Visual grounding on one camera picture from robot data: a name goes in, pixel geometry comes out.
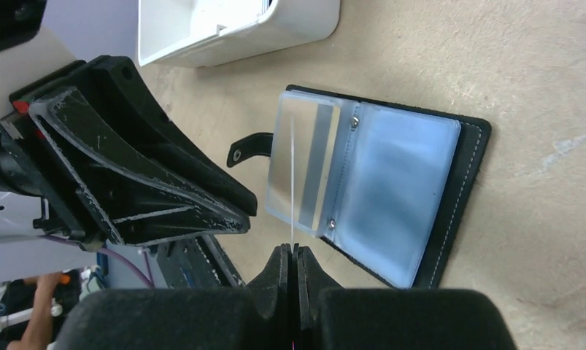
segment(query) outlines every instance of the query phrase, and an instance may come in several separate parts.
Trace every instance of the red marking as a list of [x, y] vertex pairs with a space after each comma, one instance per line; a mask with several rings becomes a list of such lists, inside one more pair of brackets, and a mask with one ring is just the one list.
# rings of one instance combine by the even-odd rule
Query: red marking
[[18, 110], [18, 113], [21, 113], [21, 114], [28, 113], [28, 108], [30, 107], [28, 102], [20, 101], [20, 100], [13, 101], [13, 106], [15, 107], [15, 109]]

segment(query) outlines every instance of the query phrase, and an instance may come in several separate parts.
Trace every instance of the orange object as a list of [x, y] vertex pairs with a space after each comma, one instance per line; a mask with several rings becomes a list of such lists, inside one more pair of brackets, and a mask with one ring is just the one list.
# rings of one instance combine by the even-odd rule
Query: orange object
[[69, 282], [72, 280], [71, 277], [67, 276], [67, 275], [62, 275], [61, 276], [61, 280], [59, 281], [60, 284], [69, 284]]

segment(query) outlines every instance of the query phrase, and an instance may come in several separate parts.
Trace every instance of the cable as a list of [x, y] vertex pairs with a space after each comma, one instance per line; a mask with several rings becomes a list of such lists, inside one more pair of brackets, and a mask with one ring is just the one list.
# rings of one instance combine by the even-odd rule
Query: cable
[[147, 247], [142, 248], [140, 250], [140, 254], [144, 255], [144, 264], [147, 266], [147, 273], [149, 274], [149, 280], [151, 280], [151, 284], [155, 285], [155, 280], [153, 280], [153, 274], [151, 273], [151, 264], [149, 263], [149, 255], [147, 253]]
[[[55, 237], [55, 236], [40, 236], [40, 238], [47, 239], [48, 241], [53, 241], [53, 242], [60, 243], [60, 244], [65, 244], [65, 245], [77, 247], [77, 245], [75, 243], [69, 242], [64, 238], [59, 238], [59, 237]], [[100, 248], [99, 252], [102, 254], [105, 254], [109, 257], [113, 257], [113, 258], [119, 260], [119, 262], [121, 262], [122, 264], [127, 266], [138, 277], [138, 279], [140, 279], [140, 281], [142, 281], [142, 283], [144, 283], [147, 287], [155, 288], [155, 285], [151, 281], [149, 281], [149, 279], [142, 273], [142, 271], [140, 271], [139, 268], [137, 268], [134, 264], [132, 264], [131, 261], [127, 260], [127, 258], [124, 257], [123, 255], [118, 254], [117, 252], [114, 252], [108, 248]]]

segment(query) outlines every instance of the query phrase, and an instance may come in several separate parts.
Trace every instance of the hole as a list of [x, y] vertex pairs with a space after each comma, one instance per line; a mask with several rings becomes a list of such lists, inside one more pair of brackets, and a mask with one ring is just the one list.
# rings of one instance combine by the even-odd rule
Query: hole
[[161, 112], [159, 115], [159, 120], [164, 123], [172, 123], [172, 119], [168, 118], [168, 115], [165, 112]]
[[127, 80], [131, 80], [134, 77], [134, 73], [131, 71], [129, 67], [123, 67], [120, 72], [123, 74], [123, 77]]

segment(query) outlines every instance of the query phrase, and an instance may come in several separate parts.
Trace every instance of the white plastic bin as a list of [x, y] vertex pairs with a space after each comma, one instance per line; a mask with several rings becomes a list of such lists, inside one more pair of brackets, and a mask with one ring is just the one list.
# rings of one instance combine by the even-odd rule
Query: white plastic bin
[[139, 0], [138, 62], [216, 66], [329, 36], [340, 0]]

